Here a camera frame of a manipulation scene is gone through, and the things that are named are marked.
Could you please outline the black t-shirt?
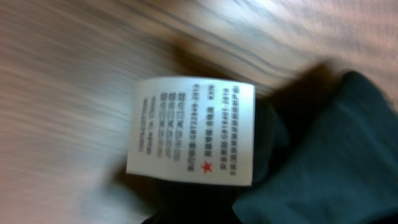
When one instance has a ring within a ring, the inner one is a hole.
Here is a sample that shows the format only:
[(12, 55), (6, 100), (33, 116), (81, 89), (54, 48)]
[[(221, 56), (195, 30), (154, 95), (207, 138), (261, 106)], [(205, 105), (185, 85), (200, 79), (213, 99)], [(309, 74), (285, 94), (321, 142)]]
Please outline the black t-shirt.
[(396, 223), (397, 115), (356, 72), (296, 131), (251, 84), (144, 80), (126, 171), (159, 181), (149, 223)]

